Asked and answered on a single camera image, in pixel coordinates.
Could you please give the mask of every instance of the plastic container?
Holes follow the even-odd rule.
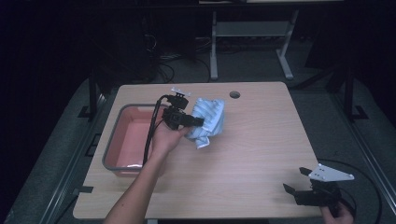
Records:
[[[102,159],[107,170],[118,176],[139,174],[154,106],[126,105],[120,110]],[[166,105],[160,106],[157,122],[161,120],[164,108]]]

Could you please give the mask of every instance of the background table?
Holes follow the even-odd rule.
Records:
[[[134,181],[117,177],[102,164],[106,144],[120,109],[152,104],[176,86],[196,98],[224,99],[223,133],[209,147],[195,149],[183,138],[169,155],[152,194],[146,218],[271,218],[318,216],[317,207],[296,205],[286,183],[309,189],[299,167],[314,169],[315,154],[283,83],[209,83],[122,86],[110,111],[74,209],[76,218],[104,218]],[[238,91],[240,98],[230,97]]]

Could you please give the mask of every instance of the crumpled blue fabric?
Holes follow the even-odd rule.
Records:
[[[202,127],[194,127],[190,133],[185,135],[191,141],[195,141],[198,148],[206,147],[210,144],[209,136],[222,133],[224,123],[224,100],[207,100],[198,98],[191,115],[204,119]]]

